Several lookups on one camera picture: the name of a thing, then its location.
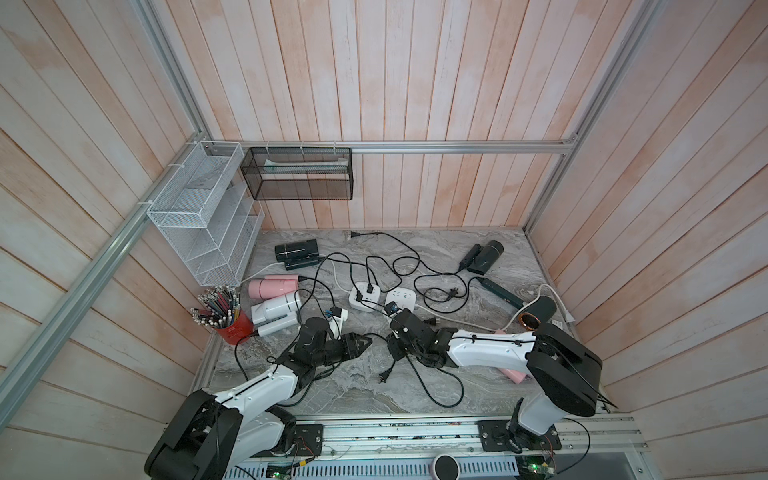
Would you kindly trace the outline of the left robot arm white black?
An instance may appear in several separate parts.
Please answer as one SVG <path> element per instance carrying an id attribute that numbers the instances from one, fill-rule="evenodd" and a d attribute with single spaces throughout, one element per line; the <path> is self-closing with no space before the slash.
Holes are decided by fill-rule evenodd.
<path id="1" fill-rule="evenodd" d="M 332 336 L 329 321 L 313 317 L 274 365 L 259 376 L 218 393 L 190 394 L 151 450 L 144 472 L 152 479 L 221 479 L 259 452 L 291 450 L 295 418 L 279 406 L 311 385 L 321 366 L 360 357 L 372 339 L 359 333 Z"/>

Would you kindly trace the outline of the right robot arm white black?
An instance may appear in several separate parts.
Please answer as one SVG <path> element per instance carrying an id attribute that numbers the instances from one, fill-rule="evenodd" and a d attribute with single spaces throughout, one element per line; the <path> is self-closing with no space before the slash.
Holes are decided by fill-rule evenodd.
<path id="1" fill-rule="evenodd" d="M 532 377 L 541 392 L 524 400 L 512 428 L 542 436 L 567 415 L 592 417 L 601 400 L 602 360 L 550 323 L 519 334 L 435 329 L 403 309 L 390 317 L 392 356 L 415 357 L 428 368 L 490 367 Z"/>

